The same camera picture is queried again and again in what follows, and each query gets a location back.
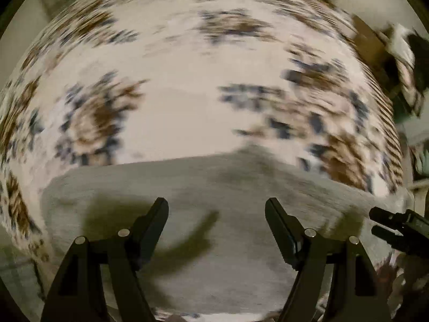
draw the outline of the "brown object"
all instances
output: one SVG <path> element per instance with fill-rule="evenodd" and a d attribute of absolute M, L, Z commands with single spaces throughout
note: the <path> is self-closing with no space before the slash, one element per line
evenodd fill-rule
<path fill-rule="evenodd" d="M 371 69 L 381 68 L 389 57 L 383 42 L 381 42 L 374 30 L 358 16 L 353 17 L 353 24 L 357 30 L 353 42 L 358 54 Z"/>

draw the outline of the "striped fabric edge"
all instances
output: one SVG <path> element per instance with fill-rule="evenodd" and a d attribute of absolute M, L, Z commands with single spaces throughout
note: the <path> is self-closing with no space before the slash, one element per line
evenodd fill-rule
<path fill-rule="evenodd" d="M 335 18 L 331 17 L 323 6 L 320 5 L 320 2 L 317 0 L 303 0 L 307 4 L 309 4 L 313 9 L 315 9 L 320 15 L 326 19 L 331 26 L 336 30 L 336 32 L 342 36 L 342 38 L 351 46 L 355 51 L 355 46 L 352 40 L 348 37 L 344 36 L 340 29 L 337 26 Z M 402 152 L 401 146 L 398 138 L 398 133 L 396 131 L 395 125 L 393 123 L 393 109 L 392 109 L 392 101 L 383 93 L 381 87 L 370 68 L 360 59 L 358 54 L 356 53 L 356 59 L 358 59 L 361 69 L 363 70 L 366 78 L 367 84 L 370 86 L 372 90 L 372 96 L 377 103 L 378 106 L 378 114 L 381 119 L 381 123 L 384 130 L 384 140 L 386 142 L 386 153 L 389 157 L 389 170 L 393 174 L 393 183 L 395 186 L 403 185 L 402 180 Z"/>

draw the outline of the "bedsheet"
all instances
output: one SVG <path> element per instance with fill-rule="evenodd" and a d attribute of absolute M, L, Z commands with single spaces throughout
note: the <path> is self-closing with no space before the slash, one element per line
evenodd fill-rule
<path fill-rule="evenodd" d="M 42 261 L 41 194 L 81 166 L 251 142 L 376 196 L 402 182 L 391 103 L 318 0 L 77 0 L 0 98 L 1 223 Z"/>

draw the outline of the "silver screw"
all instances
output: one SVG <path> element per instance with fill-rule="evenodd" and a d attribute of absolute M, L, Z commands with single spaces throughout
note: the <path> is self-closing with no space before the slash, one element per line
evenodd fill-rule
<path fill-rule="evenodd" d="M 349 241 L 354 245 L 357 245 L 359 243 L 359 238 L 357 238 L 356 236 L 350 236 Z"/>
<path fill-rule="evenodd" d="M 127 237 L 129 234 L 130 234 L 130 230 L 128 229 L 122 229 L 117 232 L 117 235 L 119 237 Z"/>
<path fill-rule="evenodd" d="M 305 233 L 308 237 L 316 237 L 316 235 L 317 235 L 316 230 L 313 230 L 313 229 L 305 229 L 304 233 Z"/>
<path fill-rule="evenodd" d="M 76 243 L 77 245 L 81 245 L 81 244 L 85 243 L 85 241 L 86 241 L 86 238 L 85 238 L 85 237 L 83 237 L 83 236 L 79 236 L 79 237 L 77 237 L 77 238 L 76 238 L 75 243 Z"/>

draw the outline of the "floral fabric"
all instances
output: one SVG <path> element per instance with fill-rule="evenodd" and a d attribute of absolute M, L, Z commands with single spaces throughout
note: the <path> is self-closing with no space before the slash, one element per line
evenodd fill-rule
<path fill-rule="evenodd" d="M 329 13 L 318 0 L 76 1 L 0 95 L 0 214 L 15 244 L 49 260 L 40 197 L 80 166 L 254 143 L 376 196 L 394 192 L 397 137 Z"/>

